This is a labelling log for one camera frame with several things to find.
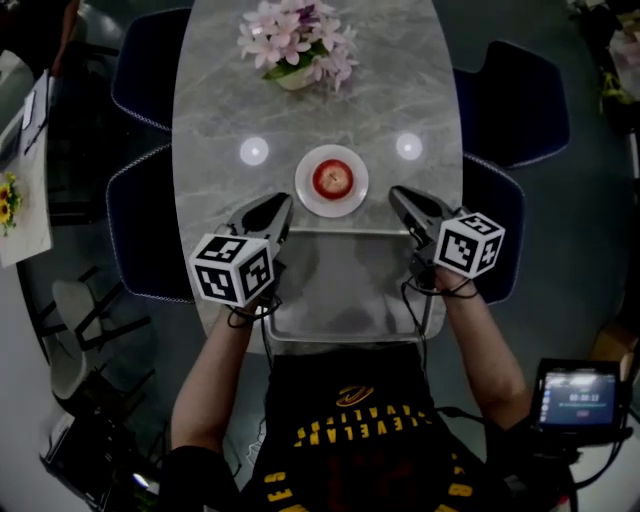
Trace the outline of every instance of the chair backrest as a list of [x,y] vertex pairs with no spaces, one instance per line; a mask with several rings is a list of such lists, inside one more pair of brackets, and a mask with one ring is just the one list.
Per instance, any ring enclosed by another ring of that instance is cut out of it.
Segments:
[[511,295],[518,278],[525,222],[524,192],[498,166],[476,156],[465,154],[463,169],[462,203],[506,230],[496,266],[475,279],[488,304],[500,302]]
[[111,242],[125,288],[173,302],[193,302],[173,191],[171,145],[139,158],[107,186]]
[[[53,283],[51,291],[60,318],[70,332],[73,332],[95,308],[93,294],[86,283],[57,280]],[[82,333],[86,340],[101,334],[102,325],[99,318],[95,318]]]
[[489,45],[475,81],[482,109],[482,156],[513,168],[548,158],[569,143],[562,77],[548,60],[510,43]]
[[167,132],[171,131],[176,74],[190,14],[189,8],[170,9],[131,23],[111,87],[118,107]]

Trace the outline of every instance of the white plate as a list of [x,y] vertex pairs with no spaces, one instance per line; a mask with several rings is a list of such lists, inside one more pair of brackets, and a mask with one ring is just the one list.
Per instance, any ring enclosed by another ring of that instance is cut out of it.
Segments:
[[[341,160],[353,172],[353,188],[346,197],[330,201],[313,188],[313,172],[326,160]],[[349,215],[362,204],[369,190],[369,172],[362,158],[349,148],[327,144],[309,151],[298,164],[295,178],[296,192],[302,204],[320,217],[337,218]]]

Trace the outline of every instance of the screen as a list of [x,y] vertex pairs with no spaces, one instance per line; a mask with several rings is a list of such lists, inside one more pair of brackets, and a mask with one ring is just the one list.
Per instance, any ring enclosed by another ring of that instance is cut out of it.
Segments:
[[586,371],[549,372],[544,379],[540,425],[610,425],[616,376]]

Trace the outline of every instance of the table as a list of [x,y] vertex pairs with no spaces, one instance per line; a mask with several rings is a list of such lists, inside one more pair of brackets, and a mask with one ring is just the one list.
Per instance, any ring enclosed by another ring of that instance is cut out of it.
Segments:
[[[52,85],[53,79],[50,79],[49,91]],[[0,134],[0,148],[20,129],[23,111],[24,108],[20,109]],[[53,245],[49,224],[46,160],[47,125],[27,153],[20,150],[6,169],[16,175],[23,194],[23,205],[16,218],[16,227],[9,231],[7,237],[2,237],[0,233],[0,259],[3,267],[48,251]]]
[[[251,59],[240,59],[238,25],[242,13],[255,10],[257,3],[197,0],[185,34],[173,118],[174,186],[185,258],[203,234],[212,233],[240,206],[270,192],[294,196],[292,231],[402,233],[404,227],[387,200],[393,185],[427,191],[458,207],[458,104],[432,2],[331,2],[343,27],[350,24],[358,30],[360,65],[339,93],[322,85],[286,92],[261,80]],[[402,146],[400,152],[396,149],[404,134],[422,144],[415,160],[401,158]],[[239,154],[251,137],[263,138],[269,147],[267,159],[258,166],[244,164]],[[323,144],[351,148],[369,170],[365,202],[339,219],[316,217],[294,191],[298,162]],[[219,307],[202,301],[193,281],[192,286],[208,332]],[[435,317],[432,331],[437,332],[443,310]]]

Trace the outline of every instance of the floor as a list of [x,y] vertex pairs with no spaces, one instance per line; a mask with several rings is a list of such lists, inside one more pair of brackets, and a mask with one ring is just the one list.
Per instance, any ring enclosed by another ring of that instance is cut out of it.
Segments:
[[[627,141],[614,135],[599,114],[597,70],[563,0],[434,1],[454,66],[479,69],[489,42],[505,39],[555,62],[564,79],[571,143],[560,155],[511,174],[527,196],[525,245],[514,294],[492,308],[532,380],[542,357],[586,356],[598,329],[619,306],[633,204]],[[115,46],[136,16],[181,4],[87,0],[84,9],[90,42]],[[152,145],[147,135],[136,134],[131,127],[127,147],[120,148],[121,159],[133,158]],[[118,278],[106,221],[55,228],[54,249],[28,262],[39,306],[51,299],[55,279],[76,278],[92,265],[103,269],[95,284],[100,295]],[[133,383],[149,367],[157,370],[145,387],[147,400],[131,418],[131,427],[146,449],[168,419],[205,335],[194,306],[123,295],[114,309],[110,319],[114,324],[145,314],[152,318],[150,327],[118,340],[105,353],[110,359],[109,378],[120,387]],[[477,410],[448,327],[430,341],[428,375],[437,404]],[[240,485],[250,476],[245,453],[258,436],[267,383],[264,356],[248,355],[228,435],[243,464],[237,478]],[[483,456],[480,427],[455,420],[451,428]],[[234,469],[233,450],[227,452]]]

